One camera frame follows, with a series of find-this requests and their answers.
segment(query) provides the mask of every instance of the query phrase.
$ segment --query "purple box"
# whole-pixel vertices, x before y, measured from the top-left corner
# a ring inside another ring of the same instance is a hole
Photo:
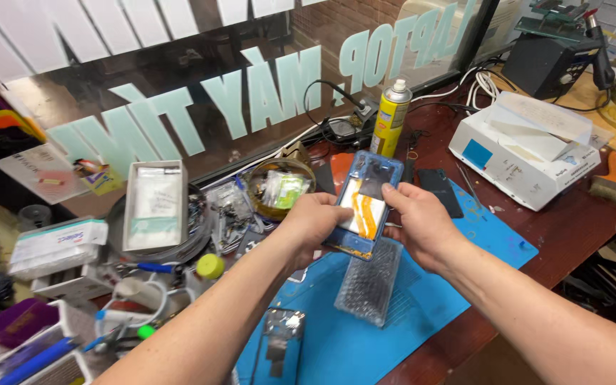
[[[13,349],[58,319],[57,308],[34,298],[24,299],[0,313],[0,345]]]

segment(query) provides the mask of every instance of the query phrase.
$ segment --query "blue phone frame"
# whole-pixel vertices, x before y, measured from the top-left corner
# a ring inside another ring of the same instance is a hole
[[[365,157],[365,162],[361,167],[356,168],[356,165],[358,164],[358,161],[361,156]],[[344,193],[347,190],[348,181],[351,178],[362,179],[364,171],[367,169],[368,165],[370,164],[370,162],[372,162],[373,159],[379,160],[382,165],[388,165],[394,168],[394,172],[391,174],[391,180],[389,180],[389,183],[394,188],[398,187],[398,182],[400,182],[400,178],[403,175],[403,163],[396,159],[387,158],[382,155],[377,155],[371,152],[361,150],[355,153],[355,156],[353,157],[353,163],[348,170],[346,180],[344,181],[344,187],[339,193],[336,206],[340,205],[342,199],[344,198]],[[377,228],[377,234],[374,236],[373,240],[363,238],[356,233],[350,232],[340,227],[336,227],[334,231],[332,231],[332,233],[327,237],[327,240],[324,241],[324,244],[327,246],[335,247],[336,249],[350,254],[351,256],[354,256],[356,258],[370,261],[372,259],[372,251],[374,250],[377,241],[379,240],[382,235],[382,232],[384,231],[384,222],[388,216],[389,206],[385,206],[384,213],[382,214],[382,217],[379,219],[378,222],[379,227]]]

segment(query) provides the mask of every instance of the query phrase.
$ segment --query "spray can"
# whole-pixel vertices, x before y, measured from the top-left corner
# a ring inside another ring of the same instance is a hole
[[[403,119],[412,99],[413,92],[406,87],[403,79],[396,80],[394,85],[384,90],[379,103],[377,122],[374,124],[370,152],[389,158],[394,156],[398,137],[403,129]]]

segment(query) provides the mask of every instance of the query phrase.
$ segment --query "forearm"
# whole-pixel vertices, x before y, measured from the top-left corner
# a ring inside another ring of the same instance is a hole
[[[551,384],[616,383],[616,325],[467,243],[440,272]]]
[[[219,384],[292,273],[296,242],[271,235],[180,315],[99,378],[139,384]]]

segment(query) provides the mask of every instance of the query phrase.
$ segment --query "green bottle cap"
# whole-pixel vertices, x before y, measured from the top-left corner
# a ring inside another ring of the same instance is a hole
[[[137,337],[139,337],[141,340],[146,340],[154,333],[156,333],[156,329],[154,329],[154,327],[151,325],[144,325],[141,328],[137,329]]]

